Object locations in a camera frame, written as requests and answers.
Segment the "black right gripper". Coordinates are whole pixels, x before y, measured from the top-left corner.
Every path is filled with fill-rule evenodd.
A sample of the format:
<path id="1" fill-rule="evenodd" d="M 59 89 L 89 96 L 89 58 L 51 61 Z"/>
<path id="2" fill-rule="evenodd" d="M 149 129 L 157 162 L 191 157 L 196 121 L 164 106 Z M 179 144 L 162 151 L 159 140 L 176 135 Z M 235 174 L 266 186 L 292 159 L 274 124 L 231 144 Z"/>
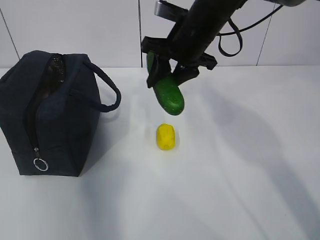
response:
<path id="1" fill-rule="evenodd" d="M 153 88 L 171 73 L 168 59 L 179 62 L 172 73 L 178 86 L 200 74 L 197 66 L 212 70 L 217 65 L 217 60 L 205 53 L 212 41 L 213 37 L 209 34 L 202 34 L 197 29 L 178 24 L 174 25 L 166 38 L 145 36 L 141 43 L 142 52 L 159 55 L 147 57 L 147 87 Z"/>

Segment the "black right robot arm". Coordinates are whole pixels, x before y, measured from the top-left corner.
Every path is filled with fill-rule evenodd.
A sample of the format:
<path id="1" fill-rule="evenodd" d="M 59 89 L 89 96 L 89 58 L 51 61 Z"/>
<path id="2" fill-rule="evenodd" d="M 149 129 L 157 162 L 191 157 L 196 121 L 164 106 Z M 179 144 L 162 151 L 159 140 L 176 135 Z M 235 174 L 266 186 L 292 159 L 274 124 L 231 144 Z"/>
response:
<path id="1" fill-rule="evenodd" d="M 241 30 L 231 16 L 244 4 L 244 0 L 196 0 L 190 9 L 185 9 L 165 0 L 156 1 L 154 14 L 174 22 L 174 26 L 166 38 L 146 36 L 142 40 L 142 52 L 155 57 L 146 81 L 148 88 L 155 87 L 170 73 L 180 85 L 196 78 L 199 67 L 212 70 L 217 61 L 205 51 L 215 37 L 223 36 L 220 31 L 226 23 L 242 46 Z"/>

